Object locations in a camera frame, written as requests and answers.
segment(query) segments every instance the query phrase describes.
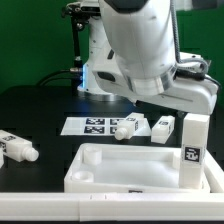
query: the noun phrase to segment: white robot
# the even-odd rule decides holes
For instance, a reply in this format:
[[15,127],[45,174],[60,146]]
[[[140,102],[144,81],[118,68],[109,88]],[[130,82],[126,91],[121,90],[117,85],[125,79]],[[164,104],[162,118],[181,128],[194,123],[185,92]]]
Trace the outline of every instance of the white robot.
[[[209,63],[200,55],[179,52],[176,10],[222,4],[222,0],[84,0],[68,4],[67,10],[89,14],[89,60],[79,92],[211,114],[219,83],[207,75]],[[82,19],[77,19],[77,27],[82,29]]]

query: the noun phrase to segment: green wall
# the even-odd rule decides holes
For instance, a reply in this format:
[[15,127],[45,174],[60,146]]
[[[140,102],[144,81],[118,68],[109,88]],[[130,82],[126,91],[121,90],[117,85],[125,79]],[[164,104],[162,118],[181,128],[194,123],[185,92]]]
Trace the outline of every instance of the green wall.
[[[0,93],[34,85],[45,75],[73,64],[70,19],[61,8],[69,0],[0,0]],[[181,50],[212,60],[210,75],[224,84],[224,8],[179,12]],[[88,58],[88,30],[80,34]],[[224,105],[224,93],[219,102]]]
[[[69,0],[0,0],[0,92],[35,84],[73,65],[70,18],[61,18]],[[82,55],[88,57],[86,31]]]

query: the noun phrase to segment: white block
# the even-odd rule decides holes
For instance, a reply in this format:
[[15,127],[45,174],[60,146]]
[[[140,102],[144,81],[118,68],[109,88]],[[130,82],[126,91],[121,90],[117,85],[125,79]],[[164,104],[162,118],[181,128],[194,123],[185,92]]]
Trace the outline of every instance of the white block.
[[3,152],[0,147],[0,168],[3,166],[3,164],[4,164]]
[[209,116],[188,114],[184,119],[179,186],[202,188]]
[[165,144],[174,130],[174,123],[173,116],[162,116],[152,128],[151,141]]

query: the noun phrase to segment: white paper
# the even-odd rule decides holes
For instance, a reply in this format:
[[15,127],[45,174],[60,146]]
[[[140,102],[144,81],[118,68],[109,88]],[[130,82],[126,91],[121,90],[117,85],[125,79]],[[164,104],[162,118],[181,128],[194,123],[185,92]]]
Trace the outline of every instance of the white paper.
[[[118,122],[122,120],[124,120],[124,118],[68,117],[65,121],[61,135],[114,135]],[[134,135],[151,135],[151,129],[146,118],[144,119],[144,127],[138,130]]]

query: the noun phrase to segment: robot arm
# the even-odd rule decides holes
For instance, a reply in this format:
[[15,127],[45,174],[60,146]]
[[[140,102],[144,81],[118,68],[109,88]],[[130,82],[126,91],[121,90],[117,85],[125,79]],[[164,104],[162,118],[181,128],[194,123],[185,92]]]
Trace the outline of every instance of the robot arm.
[[[218,86],[208,81],[211,78],[207,75],[206,61],[199,55],[179,52],[175,7],[177,10],[207,9],[223,3],[224,0],[80,2],[83,12],[96,12],[100,8],[103,24],[97,26],[106,31],[104,46],[92,48],[97,53],[91,58],[87,76],[94,75],[101,90],[132,102],[211,114]],[[99,41],[102,35],[96,36],[95,43],[102,43]]]

